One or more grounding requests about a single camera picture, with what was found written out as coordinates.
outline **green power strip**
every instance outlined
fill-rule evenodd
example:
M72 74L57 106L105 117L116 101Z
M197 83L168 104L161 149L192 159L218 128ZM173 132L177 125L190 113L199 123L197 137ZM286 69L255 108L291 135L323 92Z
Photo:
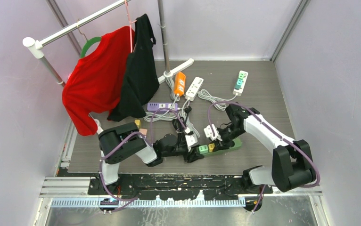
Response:
M238 150L242 146L242 141L240 140L240 138L233 139L233 142L235 142L235 145L233 147L231 147L229 149L219 150L216 152L209 152L207 145L202 145L198 148L199 148L200 154L204 155L204 157L209 157L209 156L213 156L213 155L224 154L226 152L235 151L235 150Z

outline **purple power strip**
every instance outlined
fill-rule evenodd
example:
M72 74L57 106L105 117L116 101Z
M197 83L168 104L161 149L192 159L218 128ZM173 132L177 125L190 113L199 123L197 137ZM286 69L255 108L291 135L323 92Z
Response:
M172 103L151 103L151 102L149 102L147 104L147 111L148 112L155 112L158 109L163 108L163 107L170 108L171 105L172 105ZM162 113L165 113L166 111L167 110L161 110L161 111L158 111L157 113L162 114ZM177 103L175 103L174 111L178 111L178 104Z

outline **red shirt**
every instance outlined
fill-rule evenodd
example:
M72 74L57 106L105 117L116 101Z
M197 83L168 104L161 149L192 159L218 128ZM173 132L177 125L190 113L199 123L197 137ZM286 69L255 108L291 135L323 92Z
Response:
M79 134L96 133L97 125L89 117L90 112L109 111L119 103L130 51L126 26L103 35L96 50L78 61L64 86L62 99Z

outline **clothing rack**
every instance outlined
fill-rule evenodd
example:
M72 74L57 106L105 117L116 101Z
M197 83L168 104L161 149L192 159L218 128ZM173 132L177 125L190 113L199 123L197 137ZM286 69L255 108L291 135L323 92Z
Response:
M53 75L53 77L57 80L57 84L60 84L61 86L65 86L65 82L60 77L60 75L57 73L57 71L54 69L54 67L50 64L48 59L44 56L44 53L42 52L43 47L46 45L54 42L55 40L65 36L66 34L74 31L75 29L82 27L83 25L99 18L100 16L120 7L125 3L124 0L119 0L93 14L90 16L87 16L81 20L79 20L77 23L74 23L72 25L68 25L64 27L63 29L59 30L58 32L48 36L47 38L42 39L41 41L35 40L31 37L26 37L23 39L22 43L25 47L29 49L29 51L35 56L36 59L39 59L43 62L43 64L46 66L46 68L50 71L50 73ZM159 83L164 82L165 78L172 78L172 76L190 65L193 64L193 59L189 59L186 62L182 63L181 65L175 67L174 69L170 69L169 65L169 57L168 57L168 41L166 38L166 26L165 26L165 19L164 19L164 7L163 7L163 0L158 0L158 11L160 16L160 27L161 27L161 35L163 39L163 49L164 49L164 61L165 61L165 72L163 76L158 78Z

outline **black garment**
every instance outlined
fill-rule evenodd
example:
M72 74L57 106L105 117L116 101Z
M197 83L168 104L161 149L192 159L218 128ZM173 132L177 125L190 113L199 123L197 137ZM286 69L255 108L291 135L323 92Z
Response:
M156 39L148 16L144 14L137 18L135 26L135 50L126 60L121 100L108 116L109 120L121 121L128 116L146 116L142 105L150 101L160 85L153 56Z

